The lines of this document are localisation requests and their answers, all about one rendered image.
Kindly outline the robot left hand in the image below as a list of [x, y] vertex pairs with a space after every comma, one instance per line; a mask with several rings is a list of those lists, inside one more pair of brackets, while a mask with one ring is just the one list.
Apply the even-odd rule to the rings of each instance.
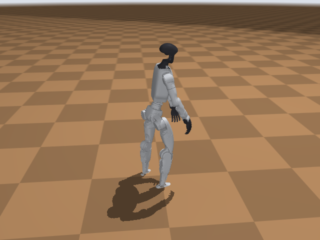
[[[170, 105], [169, 105], [170, 106]], [[173, 122], [173, 119], [174, 119], [174, 122], [178, 122], [178, 119], [179, 121], [181, 120], [180, 119], [180, 116], [179, 116], [179, 113], [176, 111], [176, 107], [170, 107], [171, 109], [171, 118], [172, 118], [172, 121]], [[176, 116], [176, 117], [175, 117]], [[174, 118], [173, 118], [174, 117]]]

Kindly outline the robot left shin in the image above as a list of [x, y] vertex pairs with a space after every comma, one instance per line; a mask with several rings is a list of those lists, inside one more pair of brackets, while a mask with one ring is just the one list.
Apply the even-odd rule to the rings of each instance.
[[142, 173], [147, 174], [148, 167], [149, 167], [149, 161], [151, 159], [152, 148], [149, 151], [142, 150], [141, 149], [142, 142], [140, 143], [140, 158], [141, 158], [140, 160], [142, 162]]

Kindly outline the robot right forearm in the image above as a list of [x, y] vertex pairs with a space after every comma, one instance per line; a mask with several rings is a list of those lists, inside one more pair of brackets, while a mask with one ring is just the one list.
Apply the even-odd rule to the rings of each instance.
[[179, 113], [182, 120], [186, 119], [187, 122], [189, 122], [190, 116], [188, 115], [187, 111], [184, 109], [184, 106], [183, 106], [179, 97], [177, 98], [177, 102], [178, 102], [179, 106], [175, 107], [176, 111]]

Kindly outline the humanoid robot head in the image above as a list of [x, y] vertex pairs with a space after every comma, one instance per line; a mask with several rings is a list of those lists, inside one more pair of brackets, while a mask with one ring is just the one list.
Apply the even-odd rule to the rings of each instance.
[[166, 69], [166, 66], [168, 66], [169, 63], [173, 63], [174, 56], [178, 52], [178, 48], [171, 43], [164, 43], [160, 46], [159, 50], [165, 55], [169, 55], [169, 57], [167, 59], [163, 59], [162, 62], [157, 65], [157, 67], [159, 69]]

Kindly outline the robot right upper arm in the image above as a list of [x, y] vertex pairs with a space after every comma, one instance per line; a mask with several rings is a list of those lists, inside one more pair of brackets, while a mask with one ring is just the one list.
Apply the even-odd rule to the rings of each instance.
[[175, 88], [175, 80], [172, 74], [169, 72], [165, 72], [162, 74], [162, 81], [166, 86], [168, 94], [170, 96], [170, 104], [172, 107], [178, 107], [178, 97], [177, 97], [177, 90]]

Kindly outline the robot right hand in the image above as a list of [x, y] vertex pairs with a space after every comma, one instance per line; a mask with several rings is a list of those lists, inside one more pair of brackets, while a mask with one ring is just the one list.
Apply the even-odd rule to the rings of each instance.
[[189, 134], [189, 132], [191, 131], [192, 128], [192, 122], [191, 119], [189, 119], [189, 121], [187, 121], [186, 119], [183, 119], [184, 124], [186, 124], [186, 135]]

